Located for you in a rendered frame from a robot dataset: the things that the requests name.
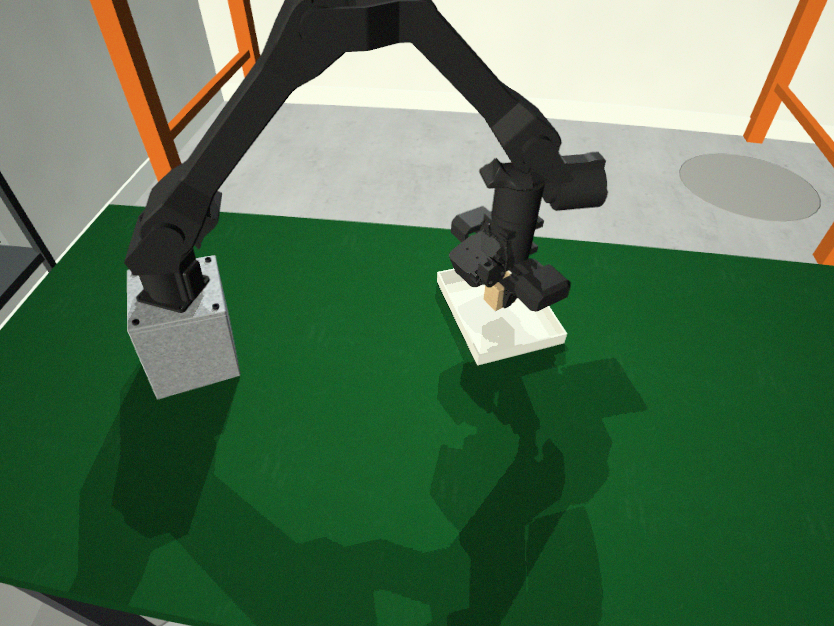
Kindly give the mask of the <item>white tray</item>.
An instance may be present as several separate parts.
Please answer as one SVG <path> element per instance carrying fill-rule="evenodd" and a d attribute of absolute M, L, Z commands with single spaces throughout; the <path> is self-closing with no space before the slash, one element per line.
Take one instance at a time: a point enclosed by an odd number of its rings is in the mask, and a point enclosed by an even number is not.
<path fill-rule="evenodd" d="M 438 272 L 437 283 L 477 365 L 565 342 L 567 333 L 549 306 L 529 311 L 517 299 L 494 311 L 483 299 L 485 285 L 469 286 L 454 269 Z"/>

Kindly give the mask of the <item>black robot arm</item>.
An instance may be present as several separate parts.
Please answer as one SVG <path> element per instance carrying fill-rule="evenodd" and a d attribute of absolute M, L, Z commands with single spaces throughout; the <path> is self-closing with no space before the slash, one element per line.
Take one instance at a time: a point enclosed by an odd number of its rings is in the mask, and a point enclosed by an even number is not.
<path fill-rule="evenodd" d="M 498 80 L 449 24 L 432 0 L 284 0 L 261 56 L 190 157 L 152 188 L 138 216 L 124 261 L 143 286 L 137 301 L 188 309 L 210 281 L 193 247 L 200 249 L 218 224 L 218 189 L 291 93 L 345 52 L 412 43 L 482 115 L 511 161 L 494 158 L 479 170 L 487 188 L 495 188 L 498 218 L 531 222 L 542 197 L 555 211 L 602 206 L 604 157 L 559 156 L 561 137 L 543 113 Z M 508 238 L 495 236 L 487 221 L 479 231 L 449 258 L 469 286 L 490 288 L 513 268 L 514 255 Z"/>

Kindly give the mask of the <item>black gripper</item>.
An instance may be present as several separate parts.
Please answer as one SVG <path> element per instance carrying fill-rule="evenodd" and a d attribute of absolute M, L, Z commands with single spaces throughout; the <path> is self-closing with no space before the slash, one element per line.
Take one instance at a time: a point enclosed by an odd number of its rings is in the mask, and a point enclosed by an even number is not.
<path fill-rule="evenodd" d="M 538 250 L 533 237 L 535 230 L 543 227 L 541 217 L 523 224 L 509 223 L 481 206 L 456 215 L 451 222 L 451 233 L 463 242 L 469 234 L 479 232 L 483 220 L 490 224 L 495 236 L 499 238 L 503 234 L 512 242 L 514 267 L 509 270 L 512 274 L 499 281 L 510 292 L 504 288 L 504 309 L 518 298 L 530 311 L 537 312 L 568 297 L 571 282 L 550 264 L 543 266 L 529 258 Z"/>

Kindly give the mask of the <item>light wooden block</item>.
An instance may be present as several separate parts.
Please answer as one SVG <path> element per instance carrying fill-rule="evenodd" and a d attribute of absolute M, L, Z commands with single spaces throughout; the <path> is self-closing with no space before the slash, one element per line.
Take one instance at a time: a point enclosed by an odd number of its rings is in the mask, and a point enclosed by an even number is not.
<path fill-rule="evenodd" d="M 504 278 L 508 276 L 510 276 L 510 273 L 506 271 Z M 487 288 L 485 286 L 483 299 L 489 304 L 489 306 L 494 311 L 497 311 L 503 308 L 503 293 L 504 287 L 498 282 L 490 288 Z"/>

